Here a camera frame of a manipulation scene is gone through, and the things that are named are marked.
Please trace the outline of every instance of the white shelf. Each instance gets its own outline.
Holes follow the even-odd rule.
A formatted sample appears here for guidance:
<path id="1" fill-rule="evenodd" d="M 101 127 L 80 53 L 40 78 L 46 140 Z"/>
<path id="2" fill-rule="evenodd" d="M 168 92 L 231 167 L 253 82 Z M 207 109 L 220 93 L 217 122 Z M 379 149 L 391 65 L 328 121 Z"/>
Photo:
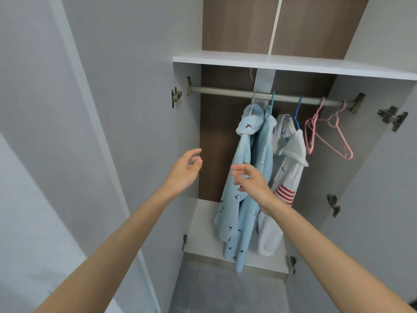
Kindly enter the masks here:
<path id="1" fill-rule="evenodd" d="M 417 73 L 409 73 L 347 60 L 246 54 L 240 52 L 211 52 L 200 50 L 173 57 L 174 62 L 221 65 L 275 70 L 292 70 L 335 75 L 355 75 L 388 79 L 417 80 Z"/>
<path id="2" fill-rule="evenodd" d="M 206 200 L 198 200 L 193 220 L 187 235 L 187 245 L 184 251 L 201 256 L 223 258 L 224 243 L 218 237 L 218 228 L 214 224 L 219 203 Z M 286 250 L 284 240 L 281 241 L 274 256 L 262 256 L 257 252 L 257 241 L 252 235 L 245 264 L 252 267 L 277 271 L 288 274 L 286 262 Z"/>

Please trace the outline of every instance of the blue hanger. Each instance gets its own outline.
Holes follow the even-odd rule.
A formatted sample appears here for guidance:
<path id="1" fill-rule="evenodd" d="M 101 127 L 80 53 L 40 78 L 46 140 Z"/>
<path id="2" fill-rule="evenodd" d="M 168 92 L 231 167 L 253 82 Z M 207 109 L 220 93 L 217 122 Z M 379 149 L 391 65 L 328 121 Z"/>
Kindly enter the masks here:
<path id="1" fill-rule="evenodd" d="M 271 109 L 269 110 L 269 115 L 272 115 L 272 107 L 274 106 L 274 98 L 275 98 L 275 91 L 272 92 Z"/>
<path id="2" fill-rule="evenodd" d="M 302 99 L 303 99 L 303 97 L 300 96 L 300 99 L 299 99 L 298 105 L 297 105 L 297 110 L 295 111 L 295 116 L 294 116 L 295 123 L 297 123 L 297 129 L 300 129 L 300 124 L 298 123 L 297 115 L 298 115 L 298 110 L 300 109 L 300 105 L 301 105 L 301 100 Z"/>

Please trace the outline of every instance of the wardrobe bottom shelf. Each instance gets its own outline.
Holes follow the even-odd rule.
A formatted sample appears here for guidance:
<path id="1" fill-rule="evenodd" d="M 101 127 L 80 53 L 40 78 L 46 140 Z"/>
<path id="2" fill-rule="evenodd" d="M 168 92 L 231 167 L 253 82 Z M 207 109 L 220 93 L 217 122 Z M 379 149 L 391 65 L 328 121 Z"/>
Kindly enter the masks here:
<path id="1" fill-rule="evenodd" d="M 198 200 L 188 232 L 185 252 L 227 261 L 223 258 L 224 243 L 218 237 L 218 229 L 214 224 L 218 205 L 218 202 Z M 245 265 L 288 274 L 284 240 L 281 241 L 274 256 L 262 256 L 257 252 L 257 235 L 253 233 Z"/>

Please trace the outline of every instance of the floor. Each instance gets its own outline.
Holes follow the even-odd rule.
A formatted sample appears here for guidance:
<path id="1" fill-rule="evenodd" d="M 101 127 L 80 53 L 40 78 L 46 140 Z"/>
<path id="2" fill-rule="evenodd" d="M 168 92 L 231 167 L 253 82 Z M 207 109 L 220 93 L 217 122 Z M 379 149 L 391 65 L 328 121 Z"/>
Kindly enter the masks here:
<path id="1" fill-rule="evenodd" d="M 170 313 L 289 313 L 285 282 L 184 259 Z"/>

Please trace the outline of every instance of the hand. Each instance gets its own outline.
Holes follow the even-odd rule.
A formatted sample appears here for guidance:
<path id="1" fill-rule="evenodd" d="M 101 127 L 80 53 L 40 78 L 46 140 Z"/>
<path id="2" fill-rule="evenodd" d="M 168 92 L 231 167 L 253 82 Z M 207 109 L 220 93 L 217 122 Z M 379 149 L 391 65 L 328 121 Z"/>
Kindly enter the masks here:
<path id="1" fill-rule="evenodd" d="M 195 181 L 203 165 L 201 157 L 194 156 L 200 152 L 200 148 L 192 149 L 178 159 L 172 166 L 162 187 L 175 196 L 187 189 Z"/>
<path id="2" fill-rule="evenodd" d="M 232 169 L 234 169 L 232 175 L 235 179 L 233 184 L 240 185 L 238 190 L 247 192 L 259 204 L 261 210 L 270 215 L 271 207 L 279 198 L 269 189 L 262 173 L 248 163 L 233 165 Z"/>

